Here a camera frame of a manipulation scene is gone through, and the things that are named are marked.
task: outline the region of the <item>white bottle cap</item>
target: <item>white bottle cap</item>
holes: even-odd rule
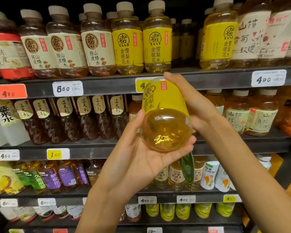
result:
[[[223,3],[231,3],[233,4],[234,0],[214,0],[213,7],[223,4]]]
[[[149,2],[149,12],[154,9],[165,10],[165,2],[162,0],[154,0],[154,1]]]
[[[277,93],[277,89],[260,89],[259,94],[260,95],[266,95],[266,96],[275,96]]]
[[[271,156],[262,154],[257,154],[257,158],[263,162],[269,162],[272,159]]]
[[[143,94],[132,95],[133,101],[142,101]]]
[[[192,19],[183,19],[181,20],[181,24],[192,23]]]
[[[67,8],[63,7],[63,6],[49,6],[49,13],[50,15],[67,15],[69,16],[69,12],[67,10]]]
[[[210,92],[210,93],[221,93],[222,89],[207,90],[207,92]]]
[[[107,15],[107,19],[117,19],[119,17],[116,11],[110,11],[106,15]]]
[[[79,14],[79,21],[81,22],[82,20],[86,19],[86,15],[84,13]]]
[[[248,94],[249,90],[237,90],[237,89],[233,90],[233,95],[235,96],[248,96]]]
[[[22,18],[42,19],[42,15],[40,14],[40,12],[39,11],[34,11],[34,10],[21,9],[20,10],[20,15],[22,16]]]
[[[210,15],[211,13],[213,13],[213,7],[207,8],[205,10],[205,15]]]
[[[134,6],[129,1],[121,1],[116,4],[116,11],[132,11],[134,12]]]
[[[100,14],[102,14],[102,10],[100,5],[97,5],[95,3],[86,3],[83,5],[83,9],[84,9],[84,13],[87,12],[98,12]]]

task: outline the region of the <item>purple label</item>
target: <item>purple label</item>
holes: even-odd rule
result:
[[[57,189],[61,187],[60,181],[54,170],[40,172],[45,184],[47,184],[48,189]]]
[[[68,166],[66,168],[57,168],[57,171],[64,186],[77,184],[77,178],[75,177],[71,166]]]
[[[77,165],[78,175],[80,180],[83,182],[83,184],[88,184],[88,180],[85,174],[85,170],[82,164]]]

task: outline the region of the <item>bottle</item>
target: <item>bottle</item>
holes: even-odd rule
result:
[[[92,105],[89,96],[72,97],[75,111],[79,117],[83,137],[93,140],[99,137],[99,127],[92,114]]]
[[[219,166],[217,175],[214,179],[214,186],[221,192],[228,192],[230,190],[230,178],[223,169],[223,167]]]
[[[172,47],[171,61],[172,66],[178,63],[180,55],[180,30],[176,24],[176,19],[171,19],[172,23]]]
[[[68,190],[79,189],[77,175],[72,167],[71,160],[57,161],[57,172],[64,186]]]
[[[212,190],[214,188],[214,178],[219,168],[219,161],[215,157],[207,157],[207,161],[203,169],[203,177],[200,182],[200,186],[206,190]]]
[[[125,206],[127,220],[130,222],[137,222],[141,218],[140,204],[126,204]]]
[[[263,165],[263,167],[266,168],[267,171],[269,171],[272,166],[272,157],[270,155],[257,154],[257,158],[259,162]]]
[[[222,95],[222,89],[207,90],[205,97],[209,99],[217,108],[219,114],[223,114],[225,98]]]
[[[114,137],[112,118],[110,115],[110,103],[106,96],[95,95],[91,99],[96,113],[96,119],[99,127],[99,135],[102,139]]]
[[[53,144],[58,144],[66,140],[67,136],[60,123],[60,118],[54,114],[54,110],[50,109],[51,105],[49,101],[46,98],[36,99],[33,100],[32,104],[39,120],[47,132],[49,141]]]
[[[88,66],[78,26],[69,21],[65,7],[49,6],[53,21],[46,25],[47,34],[57,59],[59,73],[64,78],[81,78]]]
[[[42,160],[39,174],[52,194],[65,190],[56,170],[56,161]]]
[[[250,100],[250,113],[244,132],[251,136],[265,136],[271,129],[278,111],[277,89],[260,89]]]
[[[151,217],[159,215],[159,204],[146,204],[146,212]]]
[[[181,170],[180,161],[174,161],[169,165],[168,184],[175,192],[181,192],[184,185],[184,176]]]
[[[161,213],[161,218],[166,221],[170,222],[175,217],[175,204],[160,204],[159,210]]]
[[[194,182],[193,184],[189,184],[185,181],[185,187],[190,191],[197,191],[200,185],[200,180],[203,176],[203,169],[205,164],[204,156],[193,156],[194,160]]]
[[[41,14],[27,9],[20,10],[20,14],[25,25],[19,27],[19,35],[35,74],[39,78],[60,78],[57,61]]]
[[[163,168],[162,171],[154,178],[154,182],[159,190],[164,190],[168,183],[169,166]]]
[[[142,25],[144,63],[148,73],[163,73],[171,67],[172,22],[164,12],[164,1],[151,1],[150,16]]]
[[[201,48],[202,48],[204,21],[207,18],[207,16],[210,15],[211,13],[213,13],[213,7],[207,8],[205,10],[205,17],[204,17],[203,21],[199,24],[196,55],[195,55],[195,58],[196,58],[197,61],[199,61],[199,59],[200,59],[200,51],[201,51]]]
[[[113,131],[115,138],[118,140],[129,122],[126,95],[111,95],[110,97],[107,96],[107,98],[110,98]]]
[[[101,18],[100,5],[83,7],[87,19],[81,23],[81,36],[89,71],[94,76],[112,76],[117,68],[111,26]]]
[[[133,18],[131,2],[116,4],[119,15],[112,24],[112,36],[118,72],[122,75],[140,74],[143,70],[142,31],[139,20]]]
[[[28,99],[17,100],[14,102],[14,107],[25,125],[31,141],[35,145],[41,145],[48,142],[48,135],[37,114],[34,113],[30,101]]]
[[[81,126],[70,97],[49,98],[54,113],[60,116],[60,122],[68,141],[78,141],[82,138]]]
[[[0,73],[9,81],[35,77],[18,32],[11,28],[6,15],[0,12]]]
[[[200,218],[206,219],[209,217],[211,206],[212,203],[196,203],[194,204],[194,210]]]
[[[132,102],[128,106],[129,121],[137,116],[137,113],[142,108],[142,94],[132,94]]]
[[[110,12],[107,12],[106,17],[107,17],[107,22],[110,25],[112,25],[113,21],[115,19],[117,19],[119,17],[119,15],[118,15],[118,13],[116,11],[110,11]]]
[[[193,128],[175,84],[163,77],[149,82],[143,93],[142,108],[145,117],[140,132],[147,146],[158,151],[172,151],[186,145]]]
[[[43,222],[50,220],[55,216],[52,207],[33,207],[33,209]]]
[[[3,134],[11,146],[30,140],[11,100],[0,100],[0,124]]]
[[[23,171],[24,163],[22,161],[11,161],[9,162],[10,166],[13,168],[13,172],[18,176],[20,181],[25,187],[31,185],[30,180],[27,178]]]
[[[291,41],[291,0],[274,0],[256,66],[276,66],[285,57]]]
[[[224,69],[230,63],[238,24],[232,5],[233,0],[214,0],[214,12],[205,19],[199,62],[202,69]]]
[[[93,186],[100,174],[102,165],[97,159],[89,159],[84,162],[84,168],[86,170],[89,182]]]
[[[41,167],[42,164],[40,161],[27,161],[22,166],[22,170],[29,179],[31,187],[34,189],[35,193],[47,194],[50,191],[47,189],[47,186],[39,173]]]
[[[249,90],[234,89],[233,95],[226,99],[224,106],[224,117],[239,134],[244,132],[250,112],[248,94]]]
[[[180,65],[188,66],[194,56],[195,36],[192,28],[192,19],[183,19],[181,21],[180,37]]]
[[[246,0],[238,10],[238,26],[229,67],[250,68],[257,61],[271,11],[265,0]]]
[[[176,215],[181,220],[187,220],[190,216],[191,204],[176,204]]]
[[[89,185],[89,181],[86,176],[85,168],[81,160],[74,160],[75,168],[77,169],[78,178],[83,185]]]
[[[230,217],[234,207],[235,203],[216,203],[216,210],[223,217]]]

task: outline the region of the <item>yellow label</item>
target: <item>yellow label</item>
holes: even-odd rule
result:
[[[237,24],[237,22],[224,22],[204,27],[201,61],[229,59],[232,56]]]
[[[112,32],[116,64],[118,66],[142,66],[142,31],[120,29]]]
[[[180,36],[173,36],[171,60],[179,58],[179,51],[180,51]]]
[[[195,36],[184,34],[180,37],[180,58],[188,59],[193,57]]]
[[[170,63],[172,29],[150,28],[143,30],[142,34],[145,63]]]
[[[268,132],[278,110],[250,109],[246,128],[253,132]]]
[[[235,195],[224,195],[223,202],[224,203],[235,203],[237,197]]]
[[[146,114],[160,108],[178,110],[189,117],[179,88],[167,80],[151,83],[143,93],[142,109],[145,110]]]
[[[48,150],[47,159],[62,159],[61,150]]]

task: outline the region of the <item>price tag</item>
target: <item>price tag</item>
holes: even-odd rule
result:
[[[68,229],[53,229],[53,233],[68,233]]]
[[[224,233],[224,227],[208,227],[208,233]]]
[[[286,81],[287,70],[254,71],[251,77],[252,87],[282,86]]]
[[[38,199],[38,205],[40,207],[56,206],[56,200],[55,200],[55,198],[39,198]]]
[[[148,227],[146,229],[147,233],[163,233],[162,227]]]
[[[0,207],[18,207],[17,199],[0,199]]]
[[[143,93],[145,86],[155,78],[159,77],[136,78],[135,79],[136,92]]]
[[[47,149],[47,159],[70,159],[70,149]]]
[[[19,150],[0,150],[0,161],[19,160]]]
[[[242,200],[238,194],[225,194],[223,196],[224,203],[241,203]]]
[[[82,96],[83,83],[81,81],[53,82],[53,93],[56,97]]]
[[[156,204],[156,196],[138,196],[138,204]]]
[[[177,204],[194,204],[196,196],[194,195],[177,195]]]
[[[24,99],[27,98],[25,84],[1,84],[0,99]]]

